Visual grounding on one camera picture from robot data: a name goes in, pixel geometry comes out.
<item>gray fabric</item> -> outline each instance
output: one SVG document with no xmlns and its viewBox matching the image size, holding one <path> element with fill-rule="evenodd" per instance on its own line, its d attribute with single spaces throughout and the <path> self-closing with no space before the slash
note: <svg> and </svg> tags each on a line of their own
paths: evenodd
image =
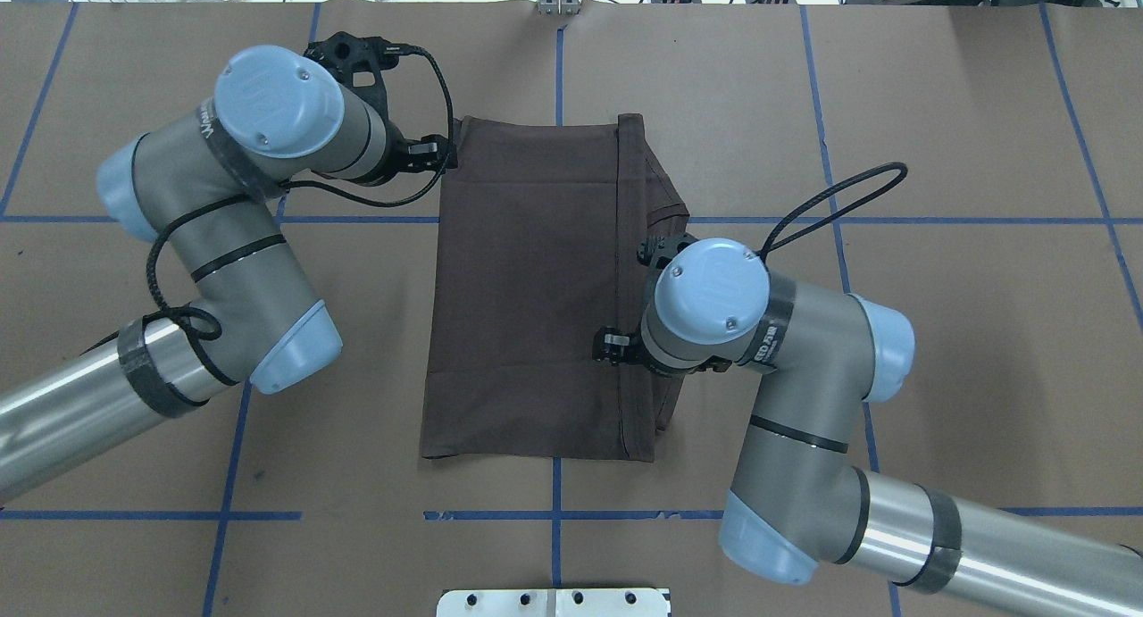
<svg viewBox="0 0 1143 617">
<path fill-rule="evenodd" d="M 465 118 L 440 197 L 421 455 L 654 459 L 679 380 L 597 363 L 597 329 L 642 312 L 646 235 L 688 211 L 640 115 L 617 125 Z"/>
</svg>

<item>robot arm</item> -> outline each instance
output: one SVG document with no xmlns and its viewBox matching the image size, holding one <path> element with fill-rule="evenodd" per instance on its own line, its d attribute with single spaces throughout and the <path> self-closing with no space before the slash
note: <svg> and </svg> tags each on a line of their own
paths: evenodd
<svg viewBox="0 0 1143 617">
<path fill-rule="evenodd" d="M 640 259 L 658 272 L 640 329 L 606 329 L 597 358 L 765 374 L 719 532 L 735 563 L 785 584 L 818 561 L 856 566 L 1020 615 L 1143 615 L 1140 552 L 849 466 L 861 402 L 887 401 L 911 368 L 905 316 L 770 271 L 729 239 L 650 241 Z"/>
<path fill-rule="evenodd" d="M 159 239 L 152 256 L 169 240 L 201 296 L 166 307 L 149 275 L 159 315 L 0 394 L 0 505 L 238 382 L 273 394 L 337 358 L 337 329 L 264 202 L 303 169 L 365 186 L 421 169 L 435 181 L 451 137 L 405 141 L 381 81 L 398 56 L 423 53 L 343 32 L 310 43 L 307 58 L 249 48 L 211 99 L 103 163 L 109 214 Z M 354 72 L 375 85 L 351 88 Z"/>
</svg>

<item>folded garment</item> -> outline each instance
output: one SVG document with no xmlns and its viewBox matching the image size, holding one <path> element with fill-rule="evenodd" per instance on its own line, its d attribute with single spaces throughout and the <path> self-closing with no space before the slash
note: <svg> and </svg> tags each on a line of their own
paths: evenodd
<svg viewBox="0 0 1143 617">
<path fill-rule="evenodd" d="M 636 329 L 647 235 L 689 214 L 644 137 L 617 125 L 466 117 L 440 193 L 421 456 L 655 458 L 681 380 L 592 360 Z"/>
</svg>

